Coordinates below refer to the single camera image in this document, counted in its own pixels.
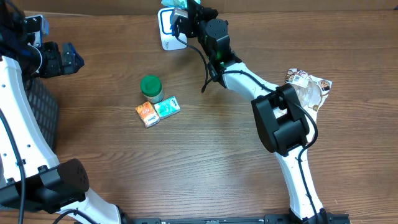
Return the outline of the green lidded jar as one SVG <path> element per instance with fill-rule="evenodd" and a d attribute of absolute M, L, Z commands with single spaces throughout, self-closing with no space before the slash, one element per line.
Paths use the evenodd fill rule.
<path fill-rule="evenodd" d="M 146 75 L 140 83 L 141 92 L 152 104 L 159 103 L 164 98 L 161 80 L 155 75 Z"/>

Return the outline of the beige plastic pouch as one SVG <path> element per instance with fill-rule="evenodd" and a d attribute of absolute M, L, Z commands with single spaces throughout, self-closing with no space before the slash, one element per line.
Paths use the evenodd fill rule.
<path fill-rule="evenodd" d="M 315 77 L 304 70 L 290 68 L 285 83 L 295 88 L 302 108 L 317 122 L 318 110 L 323 106 L 332 88 L 332 81 Z"/>

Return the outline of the teal packet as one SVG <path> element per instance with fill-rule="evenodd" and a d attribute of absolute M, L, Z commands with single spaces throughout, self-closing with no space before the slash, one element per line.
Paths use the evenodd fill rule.
<path fill-rule="evenodd" d="M 161 0 L 161 4 L 165 7 L 178 7 L 187 9 L 187 0 Z"/>

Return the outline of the green white small box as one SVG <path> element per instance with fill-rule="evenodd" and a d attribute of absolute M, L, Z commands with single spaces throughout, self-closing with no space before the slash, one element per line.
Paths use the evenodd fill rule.
<path fill-rule="evenodd" d="M 159 115 L 160 119 L 165 119 L 169 116 L 180 112 L 180 105 L 175 96 L 167 98 L 154 105 L 154 108 Z"/>

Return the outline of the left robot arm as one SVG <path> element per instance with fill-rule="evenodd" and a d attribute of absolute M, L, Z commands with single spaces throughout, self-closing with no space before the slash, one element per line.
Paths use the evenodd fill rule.
<path fill-rule="evenodd" d="M 44 42 L 48 32 L 44 16 L 1 2 L 1 208 L 128 223 L 90 188 L 78 159 L 60 162 L 55 153 L 59 107 L 43 79 L 74 74 L 84 61 L 69 42 Z"/>

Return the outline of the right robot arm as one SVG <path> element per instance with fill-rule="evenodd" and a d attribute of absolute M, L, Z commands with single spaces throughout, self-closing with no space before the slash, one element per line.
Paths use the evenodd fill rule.
<path fill-rule="evenodd" d="M 263 146 L 277 158 L 289 193 L 292 223 L 330 223 L 317 197 L 308 164 L 308 148 L 318 137 L 315 120 L 302 107 L 294 87 L 269 83 L 252 73 L 232 51 L 228 22 L 218 11 L 188 1 L 182 18 L 175 17 L 177 33 L 197 38 L 204 52 L 205 82 L 218 82 L 251 102 Z"/>

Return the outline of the orange snack packet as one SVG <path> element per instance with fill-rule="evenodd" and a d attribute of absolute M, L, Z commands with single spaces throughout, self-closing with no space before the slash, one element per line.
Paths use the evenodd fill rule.
<path fill-rule="evenodd" d="M 149 101 L 137 106 L 135 110 L 147 128 L 160 121 L 159 115 Z"/>

